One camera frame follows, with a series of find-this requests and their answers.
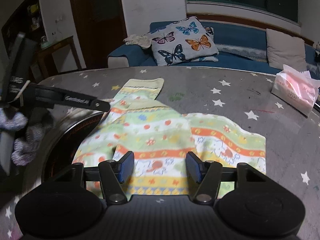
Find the grey star tablecloth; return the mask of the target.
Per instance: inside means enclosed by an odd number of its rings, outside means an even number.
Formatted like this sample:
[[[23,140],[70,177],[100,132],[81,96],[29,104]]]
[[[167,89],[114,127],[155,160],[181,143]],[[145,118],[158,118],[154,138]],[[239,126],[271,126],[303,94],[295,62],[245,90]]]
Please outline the grey star tablecloth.
[[[127,81],[159,78],[157,101],[178,113],[224,116],[263,136],[266,171],[222,165],[214,204],[191,200],[196,184],[188,174],[187,194],[125,193],[127,203],[107,204],[98,165],[85,167],[74,156],[110,111],[55,105],[56,125],[22,173],[22,194],[1,210],[1,239],[319,239],[319,111],[306,117],[272,94],[276,75],[129,67],[62,74],[39,85],[111,104]]]

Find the dark wooden door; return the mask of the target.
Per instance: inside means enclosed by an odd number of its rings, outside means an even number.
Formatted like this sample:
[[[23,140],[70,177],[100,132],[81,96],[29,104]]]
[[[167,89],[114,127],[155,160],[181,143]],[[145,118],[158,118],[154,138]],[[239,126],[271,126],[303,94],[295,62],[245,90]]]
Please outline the dark wooden door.
[[[108,55],[127,37],[121,0],[70,0],[87,69],[108,67]]]

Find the beige cushion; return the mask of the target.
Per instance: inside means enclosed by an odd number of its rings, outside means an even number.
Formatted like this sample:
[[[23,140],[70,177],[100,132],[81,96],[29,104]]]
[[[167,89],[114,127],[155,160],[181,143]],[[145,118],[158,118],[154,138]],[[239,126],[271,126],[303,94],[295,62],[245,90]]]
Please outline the beige cushion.
[[[283,70],[283,65],[304,72],[307,70],[305,43],[298,37],[266,29],[267,60],[272,68]]]

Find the butterfly print cushion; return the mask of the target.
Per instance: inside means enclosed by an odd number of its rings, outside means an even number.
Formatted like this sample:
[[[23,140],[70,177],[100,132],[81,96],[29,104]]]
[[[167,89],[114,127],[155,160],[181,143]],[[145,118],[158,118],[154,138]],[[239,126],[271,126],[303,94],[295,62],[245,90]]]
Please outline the butterfly print cushion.
[[[206,59],[218,55],[210,33],[196,17],[186,18],[147,33],[158,66]]]

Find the pink tissue pack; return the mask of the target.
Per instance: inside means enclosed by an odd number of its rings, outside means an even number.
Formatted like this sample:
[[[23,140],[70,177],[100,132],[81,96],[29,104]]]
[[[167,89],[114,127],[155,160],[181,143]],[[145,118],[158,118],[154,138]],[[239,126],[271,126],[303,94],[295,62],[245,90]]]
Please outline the pink tissue pack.
[[[271,93],[308,117],[318,98],[319,85],[308,70],[299,72],[284,64],[276,74]]]

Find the blue sofa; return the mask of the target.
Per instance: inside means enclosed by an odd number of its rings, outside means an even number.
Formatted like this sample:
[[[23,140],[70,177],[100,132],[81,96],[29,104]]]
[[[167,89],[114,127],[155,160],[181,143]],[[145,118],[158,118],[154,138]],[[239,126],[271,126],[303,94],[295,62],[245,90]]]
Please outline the blue sofa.
[[[221,22],[201,22],[214,34],[219,54],[209,60],[181,63],[182,66],[221,67],[266,74],[277,74],[279,69],[267,61],[267,37],[264,29]],[[122,45],[108,55],[108,68],[156,66],[151,49],[138,45]]]

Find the colourful patterned children's shirt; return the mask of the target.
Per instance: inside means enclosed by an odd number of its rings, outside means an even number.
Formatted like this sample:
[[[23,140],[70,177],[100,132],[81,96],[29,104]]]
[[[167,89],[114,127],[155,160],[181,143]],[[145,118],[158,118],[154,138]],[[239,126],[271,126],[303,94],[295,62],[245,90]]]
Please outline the colourful patterned children's shirt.
[[[187,194],[187,152],[225,167],[248,163],[266,171],[266,139],[214,114],[180,114],[157,101],[163,79],[131,79],[111,101],[110,113],[79,146],[74,162],[85,167],[135,155],[125,193]]]

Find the white lace cloth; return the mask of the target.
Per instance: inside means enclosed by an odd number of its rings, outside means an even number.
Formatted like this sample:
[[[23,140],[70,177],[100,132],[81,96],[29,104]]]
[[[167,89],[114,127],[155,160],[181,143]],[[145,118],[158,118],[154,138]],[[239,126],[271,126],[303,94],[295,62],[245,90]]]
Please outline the white lace cloth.
[[[123,39],[124,43],[129,45],[138,45],[142,49],[148,49],[151,47],[151,38],[149,35],[136,35],[132,34],[129,37]]]

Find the dark wooden side table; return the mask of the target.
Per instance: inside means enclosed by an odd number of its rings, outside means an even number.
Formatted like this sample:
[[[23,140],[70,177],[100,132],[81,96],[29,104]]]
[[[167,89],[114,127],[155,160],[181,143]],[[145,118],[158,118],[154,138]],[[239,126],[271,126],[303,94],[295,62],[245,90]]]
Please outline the dark wooden side table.
[[[68,67],[66,71],[60,72],[70,53],[73,55],[75,64]],[[37,54],[37,61],[42,79],[46,79],[52,75],[65,74],[82,69],[73,36],[64,38],[61,41],[57,41],[41,49]]]

